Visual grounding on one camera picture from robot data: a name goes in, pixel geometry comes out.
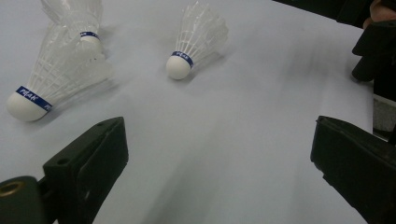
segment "black object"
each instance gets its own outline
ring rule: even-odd
[[[396,141],[395,84],[396,63],[388,63],[374,80],[373,133],[389,141]]]
[[[127,161],[123,118],[100,122],[47,161],[39,182],[0,184],[0,223],[92,223]]]
[[[361,28],[370,17],[373,0],[274,0]]]
[[[373,0],[274,0],[279,3],[310,11],[338,22],[362,28],[370,17]],[[395,0],[382,0],[381,4],[396,11]],[[352,50],[362,56],[352,71],[358,81],[371,81],[381,74],[396,54],[396,21],[374,22],[361,35]]]
[[[311,161],[368,223],[396,223],[393,145],[345,121],[319,117]]]

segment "metal ring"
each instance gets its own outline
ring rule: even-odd
[[[6,197],[23,188],[24,183],[21,181],[14,181],[0,187],[0,197]]]

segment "shuttlecock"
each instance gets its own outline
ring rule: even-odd
[[[71,39],[80,35],[82,41],[103,51],[98,31],[103,14],[101,0],[41,0],[44,12],[58,25],[70,29]]]
[[[177,36],[176,50],[166,63],[168,76],[186,77],[193,66],[217,51],[227,40],[225,20],[209,8],[196,2],[187,6]]]
[[[49,25],[27,85],[7,100],[7,110],[16,119],[40,119],[53,105],[112,75],[111,64],[93,43],[69,36],[66,27]]]

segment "white table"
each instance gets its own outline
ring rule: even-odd
[[[319,115],[372,128],[372,88],[349,79],[362,30],[266,1],[209,1],[227,46],[183,81],[167,77],[191,1],[104,0],[111,81],[23,123],[6,110],[26,84],[49,19],[37,1],[0,4],[0,181],[42,164],[92,125],[123,116],[130,162],[94,223],[365,223],[309,160]]]

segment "blue band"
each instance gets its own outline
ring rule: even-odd
[[[89,32],[89,31],[87,31],[87,32],[81,32],[81,33],[79,33],[79,35],[80,35],[81,37],[89,35],[89,36],[93,36],[93,37],[96,37],[96,38],[99,39],[99,35],[97,35],[97,34],[94,33],[94,32]]]
[[[43,98],[39,97],[37,94],[35,94],[32,91],[29,91],[28,89],[24,88],[21,86],[19,89],[16,90],[16,92],[23,96],[24,98],[30,100],[31,102],[35,103],[36,105],[40,106],[46,111],[50,111],[52,108],[52,105],[48,103],[46,100]]]
[[[192,62],[192,58],[190,58],[189,55],[181,52],[181,51],[175,51],[172,53],[172,56],[178,56],[184,60],[186,60],[187,63],[189,63],[190,68],[192,68],[194,66],[194,63]]]

